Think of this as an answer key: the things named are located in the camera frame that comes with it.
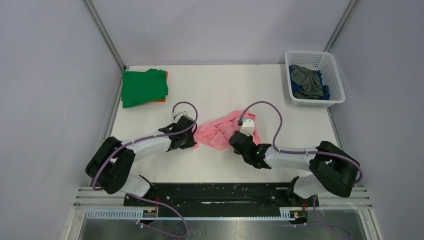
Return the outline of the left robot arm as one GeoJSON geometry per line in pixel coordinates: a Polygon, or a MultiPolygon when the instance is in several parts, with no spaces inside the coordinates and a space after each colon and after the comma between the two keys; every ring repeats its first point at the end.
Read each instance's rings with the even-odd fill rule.
{"type": "Polygon", "coordinates": [[[142,205],[148,206],[155,200],[155,187],[145,177],[131,173],[133,163],[151,155],[193,147],[196,142],[193,131],[188,130],[190,126],[195,129],[197,125],[192,118],[182,115],[139,142],[108,137],[87,164],[85,173],[97,179],[93,183],[107,194],[136,195],[142,205]]]}

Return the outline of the pink t-shirt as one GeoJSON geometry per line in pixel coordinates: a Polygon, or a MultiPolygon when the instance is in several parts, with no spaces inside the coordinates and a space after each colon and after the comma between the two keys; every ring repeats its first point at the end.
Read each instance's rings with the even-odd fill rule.
{"type": "Polygon", "coordinates": [[[205,145],[219,151],[228,149],[231,146],[229,139],[235,131],[239,131],[241,128],[238,120],[242,113],[242,110],[234,110],[226,116],[198,126],[194,133],[196,144],[192,149],[197,149],[200,145],[205,145]]]}

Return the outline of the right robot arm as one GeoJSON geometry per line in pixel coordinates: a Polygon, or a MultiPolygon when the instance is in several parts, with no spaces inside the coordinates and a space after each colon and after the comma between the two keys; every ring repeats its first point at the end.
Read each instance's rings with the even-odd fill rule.
{"type": "Polygon", "coordinates": [[[229,139],[234,152],[256,169],[287,168],[307,171],[307,176],[292,179],[286,190],[293,206],[322,193],[348,198],[362,179],[360,164],[329,141],[309,148],[278,148],[269,143],[256,144],[251,136],[236,131],[229,139]]]}

